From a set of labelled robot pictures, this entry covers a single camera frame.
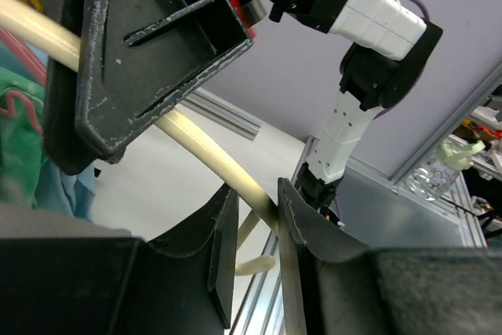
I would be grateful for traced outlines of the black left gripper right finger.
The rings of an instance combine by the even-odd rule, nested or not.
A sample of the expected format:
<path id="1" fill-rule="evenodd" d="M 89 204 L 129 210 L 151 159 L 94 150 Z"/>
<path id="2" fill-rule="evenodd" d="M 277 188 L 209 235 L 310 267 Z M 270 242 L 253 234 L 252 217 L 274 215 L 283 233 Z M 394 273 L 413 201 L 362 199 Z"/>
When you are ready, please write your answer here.
<path id="1" fill-rule="evenodd" d="M 278 181 L 288 334 L 498 334 L 501 251 L 373 248 Z"/>

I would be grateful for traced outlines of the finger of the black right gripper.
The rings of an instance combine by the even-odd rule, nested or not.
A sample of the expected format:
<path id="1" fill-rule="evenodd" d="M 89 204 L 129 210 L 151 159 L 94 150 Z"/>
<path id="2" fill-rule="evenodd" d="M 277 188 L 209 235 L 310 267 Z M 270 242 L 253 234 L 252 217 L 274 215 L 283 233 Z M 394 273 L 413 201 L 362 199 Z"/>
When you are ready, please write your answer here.
<path id="1" fill-rule="evenodd" d="M 77 134 L 112 156 L 252 44 L 231 0 L 85 0 Z"/>
<path id="2" fill-rule="evenodd" d="M 73 34 L 82 34 L 85 0 L 45 0 L 44 14 Z M 75 131 L 77 73 L 50 58 L 45 81 L 42 146 L 67 175 L 76 175 L 96 159 L 96 154 Z"/>

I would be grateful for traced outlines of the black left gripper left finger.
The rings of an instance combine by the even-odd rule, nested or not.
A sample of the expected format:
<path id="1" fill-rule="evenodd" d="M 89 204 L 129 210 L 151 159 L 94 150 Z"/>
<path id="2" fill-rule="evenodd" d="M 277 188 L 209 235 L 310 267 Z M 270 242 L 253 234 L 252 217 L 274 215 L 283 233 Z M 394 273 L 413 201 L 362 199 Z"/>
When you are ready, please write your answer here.
<path id="1" fill-rule="evenodd" d="M 151 241 L 1 239 L 1 331 L 222 334 L 237 226 L 238 196 L 224 185 Z"/>

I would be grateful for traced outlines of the grey trousers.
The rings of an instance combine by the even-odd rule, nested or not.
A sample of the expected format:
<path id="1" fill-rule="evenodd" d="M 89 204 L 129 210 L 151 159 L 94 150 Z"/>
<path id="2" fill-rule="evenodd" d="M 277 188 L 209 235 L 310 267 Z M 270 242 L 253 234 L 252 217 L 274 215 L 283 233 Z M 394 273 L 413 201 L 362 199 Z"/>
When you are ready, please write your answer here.
<path id="1" fill-rule="evenodd" d="M 39 209 L 1 203 L 1 239 L 62 239 L 132 237 L 125 229 L 111 229 L 85 220 Z"/>

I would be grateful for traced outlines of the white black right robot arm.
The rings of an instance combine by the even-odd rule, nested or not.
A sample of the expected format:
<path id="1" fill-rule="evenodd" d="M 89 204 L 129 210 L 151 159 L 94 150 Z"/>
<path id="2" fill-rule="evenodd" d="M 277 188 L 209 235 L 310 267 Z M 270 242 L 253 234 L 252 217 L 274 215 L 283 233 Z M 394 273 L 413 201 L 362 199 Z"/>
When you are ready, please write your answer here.
<path id="1" fill-rule="evenodd" d="M 184 145 L 274 228 L 270 197 L 175 106 L 250 49 L 252 28 L 289 15 L 351 42 L 321 139 L 300 168 L 298 190 L 315 209 L 335 199 L 345 166 L 378 113 L 420 77 L 442 29 L 400 0 L 46 0 L 70 32 L 70 52 L 49 56 L 42 145 L 66 174 L 97 159 L 118 162 L 147 127 Z"/>

